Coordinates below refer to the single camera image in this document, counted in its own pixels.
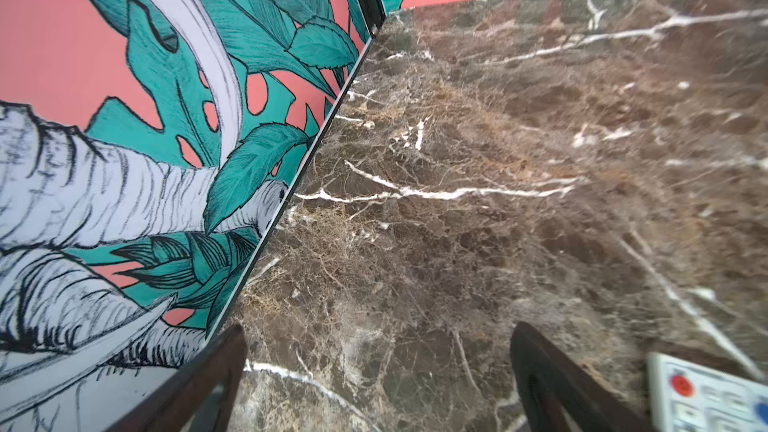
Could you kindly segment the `white remote control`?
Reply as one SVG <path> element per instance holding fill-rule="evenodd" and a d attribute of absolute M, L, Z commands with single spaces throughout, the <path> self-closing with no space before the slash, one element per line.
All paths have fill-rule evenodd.
<path fill-rule="evenodd" d="M 662 353 L 647 357 L 652 423 L 658 431 L 767 430 L 767 387 Z"/>

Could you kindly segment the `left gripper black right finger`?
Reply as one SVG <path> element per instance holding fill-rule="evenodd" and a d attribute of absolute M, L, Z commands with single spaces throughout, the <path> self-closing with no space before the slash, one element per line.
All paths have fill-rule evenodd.
<path fill-rule="evenodd" d="M 510 359 L 533 431 L 569 431 L 572 424 L 581 431 L 653 429 L 527 322 L 512 333 Z"/>

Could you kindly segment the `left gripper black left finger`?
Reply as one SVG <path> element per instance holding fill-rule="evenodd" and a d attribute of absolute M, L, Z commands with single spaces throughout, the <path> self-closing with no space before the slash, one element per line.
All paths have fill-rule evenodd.
<path fill-rule="evenodd" d="M 220 333 L 111 431 L 226 431 L 247 358 L 243 327 Z"/>

